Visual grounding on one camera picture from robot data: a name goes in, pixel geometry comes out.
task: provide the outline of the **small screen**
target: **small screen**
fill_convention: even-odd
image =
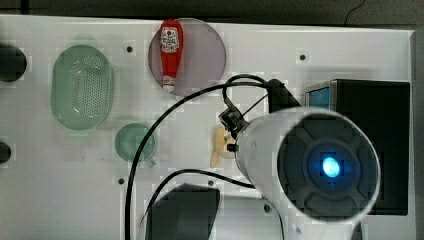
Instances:
[[[330,109],[330,90],[321,88],[309,93],[309,106]]]

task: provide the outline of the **white table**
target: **white table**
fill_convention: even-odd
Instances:
[[[241,72],[277,78],[303,102],[305,87],[335,78],[411,80],[411,31],[211,25],[227,49],[223,81]],[[29,59],[23,79],[0,82],[0,140],[13,148],[12,160],[0,166],[0,239],[123,239],[127,185],[117,181],[127,180],[130,166],[115,152],[115,134],[126,123],[152,124],[177,101],[157,86],[148,68],[148,46],[159,26],[159,21],[144,20],[0,16],[0,40],[20,47]],[[111,113],[84,132],[66,130],[50,110],[53,65],[77,43],[96,46],[115,72]],[[134,51],[126,52],[127,46]],[[299,60],[300,54],[306,61]],[[263,94],[251,88],[229,92],[241,109]],[[157,132],[157,165],[137,170],[134,219],[171,172],[208,169],[213,130],[224,109],[218,91],[180,107],[163,122]],[[266,112],[266,103],[259,104],[248,119]],[[415,239],[412,166],[411,158],[409,215],[367,217],[365,239]],[[232,160],[221,161],[215,171],[245,180]],[[207,181],[181,176],[166,189]],[[227,194],[260,197],[220,181],[217,186]],[[136,223],[132,229],[135,235]]]

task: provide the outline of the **ketchup bottle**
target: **ketchup bottle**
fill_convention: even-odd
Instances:
[[[165,20],[160,27],[160,55],[163,70],[162,87],[168,92],[174,91],[183,45],[181,24],[173,19]]]

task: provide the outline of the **wire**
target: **wire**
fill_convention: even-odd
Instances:
[[[242,79],[242,78],[247,78],[247,79],[255,80],[259,83],[262,83],[262,85],[265,86],[264,87],[265,89],[270,88],[269,83],[267,81],[265,81],[263,78],[258,77],[256,75],[251,75],[251,74],[239,74],[239,75],[233,76],[230,79],[228,79],[226,83],[227,84],[232,83],[232,82],[239,80],[239,79]],[[222,88],[222,97],[224,98],[224,100],[228,98],[227,87]]]
[[[214,177],[214,178],[235,184],[235,185],[240,186],[240,187],[255,189],[255,187],[252,184],[240,182],[240,181],[237,181],[237,180],[234,180],[234,179],[231,179],[231,178],[228,178],[228,177],[225,177],[225,176],[213,173],[213,172],[207,172],[207,171],[203,171],[203,170],[199,170],[199,169],[179,170],[179,171],[173,172],[171,175],[166,177],[165,180],[163,180],[161,182],[161,184],[158,186],[158,188],[155,190],[155,193],[153,194],[152,198],[150,199],[149,205],[147,205],[146,212],[145,212],[144,216],[142,217],[140,224],[143,223],[144,217],[150,211],[150,209],[153,207],[153,204],[156,202],[156,199],[159,196],[159,194],[161,193],[163,187],[174,177],[181,175],[181,174],[185,174],[185,173],[196,173],[196,174],[206,175],[206,176]]]
[[[231,79],[236,80],[238,79],[237,76],[232,77]],[[252,83],[252,82],[237,82],[237,83],[226,83],[226,84],[220,84],[220,85],[216,85],[216,86],[212,86],[209,88],[205,88],[201,91],[195,92],[183,99],[181,99],[180,101],[178,101],[177,103],[175,103],[172,107],[168,108],[159,118],[158,120],[156,120],[156,122],[152,125],[152,127],[149,129],[149,131],[147,131],[146,135],[144,136],[143,140],[141,141],[137,152],[135,154],[134,157],[134,161],[131,165],[131,171],[130,171],[130,176],[128,178],[128,187],[127,187],[127,195],[126,195],[126,199],[125,199],[125,239],[126,240],[131,240],[131,198],[132,198],[132,188],[133,188],[133,184],[134,184],[134,177],[135,177],[135,172],[137,170],[137,164],[138,164],[138,160],[140,158],[141,152],[144,149],[144,146],[147,143],[147,140],[150,138],[150,136],[153,134],[153,132],[156,130],[156,128],[159,126],[159,124],[171,113],[173,112],[175,109],[177,109],[179,106],[183,105],[185,102],[196,98],[200,95],[203,95],[205,93],[208,92],[212,92],[218,89],[226,89],[228,87],[235,87],[235,86],[252,86],[252,87],[259,87],[259,88],[266,88],[264,86],[264,84],[258,84],[258,83]]]
[[[258,105],[262,100],[264,100],[266,97],[268,97],[268,94],[265,94],[265,96],[261,97],[261,99],[259,99],[258,101],[256,101],[249,109],[246,110],[246,112],[244,112],[241,116],[244,117],[244,115],[246,115],[248,112],[250,112],[250,110],[252,110],[254,107],[256,107],[256,105]]]
[[[348,20],[348,18],[349,18],[349,15],[350,15],[353,11],[355,11],[356,9],[358,9],[358,8],[360,8],[360,7],[362,7],[362,6],[364,6],[365,1],[366,1],[366,0],[363,0],[361,4],[359,4],[358,6],[356,6],[356,7],[352,8],[352,9],[351,9],[351,10],[347,13],[347,15],[346,15],[346,19],[345,19],[345,24],[344,24],[344,26],[345,26],[345,27],[346,27],[346,24],[347,24],[347,20]]]

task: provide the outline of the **green basket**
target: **green basket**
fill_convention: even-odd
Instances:
[[[113,100],[113,71],[97,49],[78,45],[65,50],[53,69],[51,108],[55,118],[72,130],[100,124]]]

